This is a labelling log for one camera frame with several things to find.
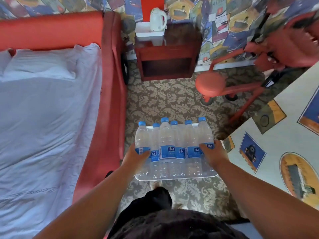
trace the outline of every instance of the wooden nightstand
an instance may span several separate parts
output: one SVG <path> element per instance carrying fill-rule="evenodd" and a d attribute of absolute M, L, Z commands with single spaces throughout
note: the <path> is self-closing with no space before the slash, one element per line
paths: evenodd
<path fill-rule="evenodd" d="M 201 33 L 190 23 L 167 25 L 164 36 L 135 36 L 141 80 L 191 77 L 201 44 Z"/>

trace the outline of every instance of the hand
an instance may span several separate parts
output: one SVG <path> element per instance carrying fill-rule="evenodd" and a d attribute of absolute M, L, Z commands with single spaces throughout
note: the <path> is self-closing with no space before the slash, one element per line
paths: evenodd
<path fill-rule="evenodd" d="M 147 151 L 142 155 L 139 155 L 135 151 L 135 143 L 133 143 L 124 156 L 122 166 L 126 166 L 129 170 L 136 174 L 138 170 L 142 167 L 142 165 L 145 163 L 149 155 L 150 151 Z"/>
<path fill-rule="evenodd" d="M 223 145 L 221 144 L 221 141 L 214 140 L 215 148 L 210 149 L 206 147 L 205 144 L 200 144 L 199 147 L 205 154 L 205 158 L 213 169 L 216 170 L 216 168 L 219 166 L 220 163 L 223 161 L 228 161 L 228 155 L 226 150 L 223 148 Z"/>

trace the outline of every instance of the white kettle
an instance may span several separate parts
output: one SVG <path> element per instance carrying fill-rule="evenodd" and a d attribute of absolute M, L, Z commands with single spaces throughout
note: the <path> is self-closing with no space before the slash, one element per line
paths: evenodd
<path fill-rule="evenodd" d="M 150 16 L 150 28 L 152 31 L 162 31 L 166 29 L 167 24 L 167 15 L 164 11 L 159 9 L 158 7 L 153 8 Z"/>

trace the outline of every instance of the water bottle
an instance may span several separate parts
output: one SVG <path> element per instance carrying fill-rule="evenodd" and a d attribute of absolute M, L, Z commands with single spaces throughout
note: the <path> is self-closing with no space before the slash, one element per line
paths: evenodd
<path fill-rule="evenodd" d="M 135 133 L 135 151 L 138 154 L 143 154 L 146 151 L 150 150 L 150 136 L 146 128 L 144 121 L 138 123 L 138 129 Z M 138 172 L 139 176 L 148 176 L 150 172 L 150 163 L 151 156 L 149 156 L 141 168 L 141 171 Z"/>
<path fill-rule="evenodd" d="M 184 139 L 181 130 L 178 127 L 177 121 L 171 121 L 171 127 L 174 131 L 175 137 L 175 152 L 176 152 L 176 170 L 180 177 L 185 176 L 185 153 L 184 153 Z"/>
<path fill-rule="evenodd" d="M 176 176 L 175 138 L 167 117 L 161 119 L 159 127 L 159 161 L 161 178 Z"/>
<path fill-rule="evenodd" d="M 185 163 L 188 166 L 188 175 L 192 177 L 202 175 L 202 163 L 200 158 L 198 135 L 192 126 L 192 121 L 185 121 Z"/>
<path fill-rule="evenodd" d="M 160 179 L 159 131 L 160 125 L 158 123 L 154 123 L 151 135 L 151 165 L 153 170 L 153 179 Z"/>
<path fill-rule="evenodd" d="M 203 143 L 208 148 L 213 149 L 215 147 L 214 137 L 213 137 L 213 133 L 210 126 L 206 122 L 205 117 L 198 118 L 198 129 L 199 129 L 198 143 L 199 144 Z M 213 171 L 213 169 L 208 165 L 207 161 L 205 160 L 203 151 L 200 149 L 199 152 L 201 154 L 202 165 L 203 166 L 205 165 L 205 168 L 206 168 L 205 170 Z"/>

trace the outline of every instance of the floral carpet pattern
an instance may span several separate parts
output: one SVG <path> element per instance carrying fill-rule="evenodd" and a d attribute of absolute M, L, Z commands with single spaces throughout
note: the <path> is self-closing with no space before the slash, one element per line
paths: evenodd
<path fill-rule="evenodd" d="M 129 71 L 125 152 L 134 142 L 139 121 L 152 125 L 154 122 L 160 122 L 162 117 L 183 123 L 187 119 L 197 122 L 198 117 L 205 116 L 214 136 L 224 139 L 303 73 L 302 70 L 296 70 L 283 76 L 277 84 L 266 89 L 254 101 L 237 124 L 231 126 L 228 124 L 230 114 L 245 104 L 251 96 L 250 92 L 238 93 L 236 101 L 228 101 L 224 96 L 218 96 L 214 98 L 213 104 L 203 106 L 200 103 L 201 95 L 195 88 L 198 73 L 186 79 L 142 82 L 136 62 L 129 62 Z M 228 77 L 227 86 L 264 80 L 263 74 L 254 66 L 223 69 L 218 72 Z M 232 220 L 239 216 L 237 205 L 219 176 L 166 180 L 163 181 L 163 187 L 170 192 L 173 204 L 183 204 L 189 209 L 213 214 L 223 220 Z M 148 182 L 134 179 L 122 198 L 118 212 L 149 190 Z"/>

